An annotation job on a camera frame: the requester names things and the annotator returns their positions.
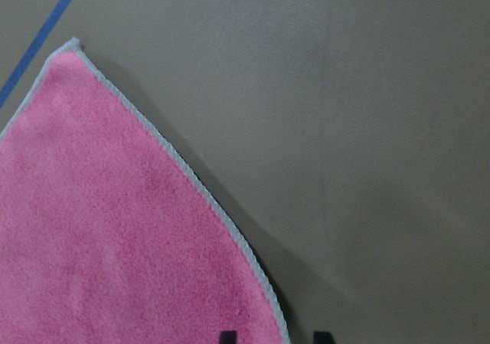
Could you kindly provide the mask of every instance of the light blue trim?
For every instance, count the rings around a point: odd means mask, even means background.
[[[206,200],[209,202],[211,207],[216,211],[218,215],[220,215],[220,218],[222,222],[227,226],[228,230],[230,231],[231,236],[233,239],[237,242],[238,246],[243,251],[243,254],[247,258],[250,266],[253,268],[254,273],[256,274],[259,282],[262,285],[262,288],[264,289],[266,293],[266,297],[269,300],[269,303],[271,307],[273,308],[274,315],[276,316],[276,321],[277,325],[279,327],[279,330],[281,332],[281,335],[283,337],[283,344],[290,344],[291,341],[289,339],[289,334],[288,330],[286,327],[286,321],[284,320],[283,312],[281,311],[279,307],[279,303],[277,302],[277,297],[275,293],[273,292],[273,288],[269,283],[269,280],[267,279],[265,273],[263,272],[262,268],[260,267],[259,263],[257,262],[255,256],[253,255],[253,252],[248,245],[247,241],[245,241],[245,238],[243,235],[240,233],[238,230],[237,226],[231,221],[230,217],[227,215],[227,213],[222,209],[222,207],[217,203],[217,201],[214,199],[213,195],[207,190],[206,187],[201,183],[201,181],[198,179],[198,177],[194,174],[192,171],[191,167],[183,160],[183,158],[177,153],[177,151],[174,149],[174,147],[160,134],[160,132],[153,126],[152,123],[150,123],[149,120],[146,119],[145,116],[143,116],[137,109],[136,107],[126,99],[123,93],[119,91],[117,87],[115,87],[109,80],[107,80],[104,75],[95,67],[95,65],[90,61],[90,59],[85,55],[85,53],[82,51],[80,47],[80,42],[77,38],[72,38],[69,40],[65,45],[63,45],[61,48],[57,49],[55,52],[53,52],[49,58],[46,60],[44,63],[43,68],[41,69],[41,72],[39,73],[38,77],[36,78],[36,81],[34,82],[33,87],[29,90],[28,95],[25,97],[24,101],[18,108],[17,112],[15,112],[15,115],[10,119],[8,122],[7,126],[5,129],[2,131],[2,134],[0,134],[0,139],[2,138],[2,135],[7,131],[7,129],[10,127],[11,123],[15,120],[17,115],[25,108],[25,106],[31,101],[33,93],[36,91],[36,89],[39,86],[39,83],[42,81],[44,78],[44,75],[46,74],[47,71],[47,66],[50,63],[50,60],[53,57],[56,57],[59,53],[62,53],[64,51],[75,51],[77,55],[85,62],[85,64],[88,66],[88,68],[93,72],[93,74],[96,75],[96,77],[102,82],[109,90],[111,90],[121,101],[126,107],[131,110],[131,112],[138,118],[138,120],[148,128],[148,130],[158,139],[158,141],[162,144],[163,148],[167,151],[167,153],[175,160],[175,162],[180,166],[181,170],[184,172],[184,174],[189,177],[189,179],[192,181],[194,186],[196,187],[199,192],[206,198]]]

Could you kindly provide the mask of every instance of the gray floor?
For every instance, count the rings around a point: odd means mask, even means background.
[[[0,0],[0,84],[57,0]],[[74,0],[72,36],[235,220],[295,343],[490,338],[490,0]]]

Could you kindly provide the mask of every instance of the blue line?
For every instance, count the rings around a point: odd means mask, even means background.
[[[29,64],[31,64],[32,60],[34,59],[34,56],[39,49],[41,49],[42,44],[46,41],[47,36],[51,33],[56,23],[60,20],[61,15],[65,12],[71,1],[72,0],[59,0],[53,11],[51,11],[46,21],[41,26],[41,29],[39,29],[38,34],[35,36],[34,40],[31,42],[31,45],[29,45],[29,48],[18,62],[17,67],[15,67],[14,71],[7,79],[7,82],[0,90],[0,108],[2,108],[5,101],[7,101],[11,92],[14,90],[15,85],[21,79],[22,75],[29,67]]]

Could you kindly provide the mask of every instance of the towel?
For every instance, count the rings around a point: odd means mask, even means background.
[[[0,134],[0,342],[286,344],[223,209],[76,38]]]

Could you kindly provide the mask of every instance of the black object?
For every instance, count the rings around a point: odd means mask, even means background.
[[[220,344],[237,344],[237,332],[222,331],[220,334]]]
[[[335,344],[334,337],[328,331],[315,331],[313,344]]]

